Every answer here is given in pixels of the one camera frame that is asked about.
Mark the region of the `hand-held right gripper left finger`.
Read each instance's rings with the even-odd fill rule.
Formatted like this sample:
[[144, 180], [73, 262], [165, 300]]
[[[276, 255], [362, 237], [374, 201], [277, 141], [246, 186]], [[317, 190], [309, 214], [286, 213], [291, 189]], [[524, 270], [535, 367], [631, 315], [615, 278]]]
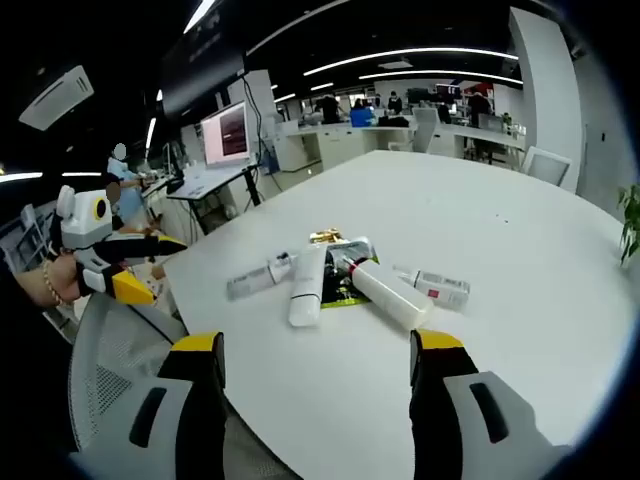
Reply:
[[222, 332], [180, 339], [157, 375], [116, 401], [73, 463], [87, 479], [223, 479], [224, 361]]

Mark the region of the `person's left hand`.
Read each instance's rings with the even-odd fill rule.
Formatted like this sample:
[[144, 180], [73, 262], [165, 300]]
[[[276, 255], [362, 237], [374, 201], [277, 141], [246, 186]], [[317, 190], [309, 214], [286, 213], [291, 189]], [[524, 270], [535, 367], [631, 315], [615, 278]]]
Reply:
[[73, 303], [81, 297], [76, 259], [72, 254], [63, 254], [49, 261], [46, 274], [48, 285], [62, 302]]

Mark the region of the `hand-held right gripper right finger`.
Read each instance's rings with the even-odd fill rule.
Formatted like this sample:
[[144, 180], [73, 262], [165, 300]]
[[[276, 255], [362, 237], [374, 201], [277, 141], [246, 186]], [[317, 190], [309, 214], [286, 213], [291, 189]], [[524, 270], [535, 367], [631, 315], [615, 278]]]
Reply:
[[409, 416], [417, 479], [541, 479], [568, 455], [536, 427], [535, 413], [463, 343], [439, 331], [410, 336]]

